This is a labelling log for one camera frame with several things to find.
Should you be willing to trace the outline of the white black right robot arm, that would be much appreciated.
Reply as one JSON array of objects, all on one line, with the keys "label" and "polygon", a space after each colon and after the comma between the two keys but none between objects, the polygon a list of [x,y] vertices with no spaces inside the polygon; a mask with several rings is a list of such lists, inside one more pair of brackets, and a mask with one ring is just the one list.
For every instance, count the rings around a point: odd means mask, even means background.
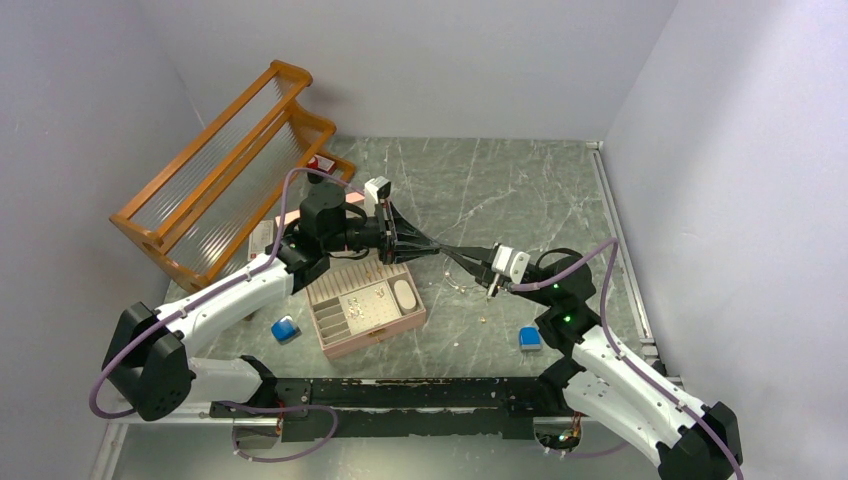
[{"label": "white black right robot arm", "polygon": [[605,304],[594,311],[590,259],[568,248],[542,265],[528,253],[496,244],[441,251],[488,288],[546,306],[535,323],[544,342],[563,355],[539,377],[539,398],[550,413],[569,408],[614,432],[642,453],[662,479],[741,479],[736,414],[685,392],[655,370],[611,330]]}]

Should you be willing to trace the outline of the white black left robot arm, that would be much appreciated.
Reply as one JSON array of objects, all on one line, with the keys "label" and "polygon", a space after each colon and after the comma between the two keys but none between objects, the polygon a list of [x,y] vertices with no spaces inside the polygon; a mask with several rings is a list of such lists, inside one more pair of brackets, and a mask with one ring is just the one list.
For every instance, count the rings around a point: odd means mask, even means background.
[{"label": "white black left robot arm", "polygon": [[253,311],[304,290],[336,253],[374,252],[399,264],[440,251],[392,205],[390,182],[379,177],[366,187],[358,206],[339,184],[313,185],[298,218],[246,267],[181,301],[125,309],[98,381],[110,382],[145,421],[168,416],[188,398],[235,402],[254,416],[271,411],[277,388],[267,368],[247,357],[201,362],[196,351]]}]

